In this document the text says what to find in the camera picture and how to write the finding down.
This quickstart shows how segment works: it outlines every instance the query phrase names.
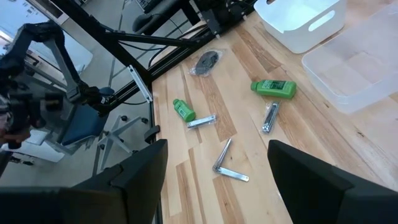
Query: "green bottle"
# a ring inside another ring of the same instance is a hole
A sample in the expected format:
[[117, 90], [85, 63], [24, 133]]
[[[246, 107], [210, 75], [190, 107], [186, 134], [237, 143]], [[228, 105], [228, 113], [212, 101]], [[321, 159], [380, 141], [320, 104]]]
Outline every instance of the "green bottle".
[[197, 114], [191, 108], [189, 108], [186, 102], [184, 102], [183, 100], [175, 99], [173, 101], [173, 104], [174, 109], [185, 122], [191, 122], [195, 119]]
[[264, 96], [291, 99], [296, 93], [296, 83], [292, 81], [263, 80], [252, 82], [250, 89]]

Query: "white container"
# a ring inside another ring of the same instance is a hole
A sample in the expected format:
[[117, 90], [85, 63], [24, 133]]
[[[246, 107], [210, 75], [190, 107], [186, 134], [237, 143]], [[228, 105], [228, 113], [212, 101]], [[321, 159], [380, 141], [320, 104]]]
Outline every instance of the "white container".
[[303, 57], [312, 84], [339, 111], [352, 113], [398, 91], [398, 4]]
[[254, 8], [266, 31], [301, 54], [343, 28], [346, 0], [258, 0]]

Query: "wooden table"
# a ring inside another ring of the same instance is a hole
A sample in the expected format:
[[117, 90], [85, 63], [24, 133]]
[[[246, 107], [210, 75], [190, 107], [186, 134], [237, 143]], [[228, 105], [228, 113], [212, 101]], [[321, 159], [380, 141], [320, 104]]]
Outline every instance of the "wooden table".
[[[357, 24], [389, 1], [348, 0], [346, 26]], [[209, 77], [189, 69], [206, 49], [224, 55]], [[339, 113], [314, 89], [301, 58], [263, 28], [254, 12], [247, 21], [215, 39], [153, 82], [159, 138], [169, 140], [162, 191], [164, 223], [291, 223], [267, 160], [270, 139], [295, 146], [330, 164], [398, 190], [398, 94], [350, 116]], [[259, 132], [266, 102], [250, 90], [252, 81], [293, 80], [298, 92], [283, 100], [270, 135]], [[218, 122], [188, 130], [173, 108], [179, 98], [199, 118]], [[228, 138], [233, 142], [223, 167], [250, 177], [242, 182], [211, 169]]]

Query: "bottle cap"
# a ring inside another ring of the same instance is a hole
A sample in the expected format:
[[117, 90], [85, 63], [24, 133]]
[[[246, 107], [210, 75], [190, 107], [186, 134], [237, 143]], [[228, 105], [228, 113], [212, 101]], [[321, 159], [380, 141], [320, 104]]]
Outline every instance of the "bottle cap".
[[250, 89], [252, 91], [256, 91], [257, 90], [257, 85], [259, 84], [259, 82], [252, 82], [250, 85]]

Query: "floor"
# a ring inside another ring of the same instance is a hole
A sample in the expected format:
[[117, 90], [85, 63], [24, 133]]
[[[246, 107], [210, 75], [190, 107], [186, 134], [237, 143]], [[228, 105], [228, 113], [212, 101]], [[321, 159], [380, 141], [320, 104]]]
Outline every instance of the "floor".
[[[104, 25], [113, 29], [130, 32], [132, 21], [129, 20], [129, 1], [91, 0], [84, 6], [84, 9]], [[187, 18], [180, 11], [173, 16], [172, 20], [179, 26]], [[67, 20], [62, 27], [81, 45], [93, 53], [93, 60], [81, 74], [83, 81], [89, 85], [98, 87], [110, 86], [114, 90], [118, 90], [132, 80], [129, 72], [125, 70], [125, 66], [118, 60], [115, 60], [108, 51], [71, 19]], [[185, 32], [189, 28], [191, 28], [191, 24], [185, 22], [180, 27], [180, 30]], [[168, 21], [154, 35], [177, 37], [180, 34], [180, 31], [176, 30], [175, 25]], [[148, 44], [134, 45], [143, 48], [154, 47]], [[156, 53], [156, 51], [143, 52], [129, 47], [126, 47], [126, 49], [146, 67], [150, 58]], [[142, 101], [144, 99], [140, 93], [135, 94], [127, 100], [130, 103]], [[147, 118], [149, 115], [149, 106], [148, 104], [144, 104], [139, 106], [121, 105], [117, 107], [110, 113], [105, 129], [109, 129], [119, 115], [127, 115], [129, 118], [135, 118], [136, 116]], [[132, 150], [143, 149], [147, 146], [147, 143], [144, 142], [144, 133], [148, 129], [148, 124], [137, 123], [128, 129], [122, 135], [122, 138]], [[80, 149], [73, 156], [65, 156], [57, 164], [41, 161], [40, 159], [36, 159], [35, 165], [32, 167], [10, 163], [0, 178], [0, 186], [73, 186], [91, 177], [95, 153], [96, 148], [94, 144], [86, 151]], [[112, 166], [128, 156], [129, 154], [123, 149], [113, 146], [106, 165], [108, 167]]]

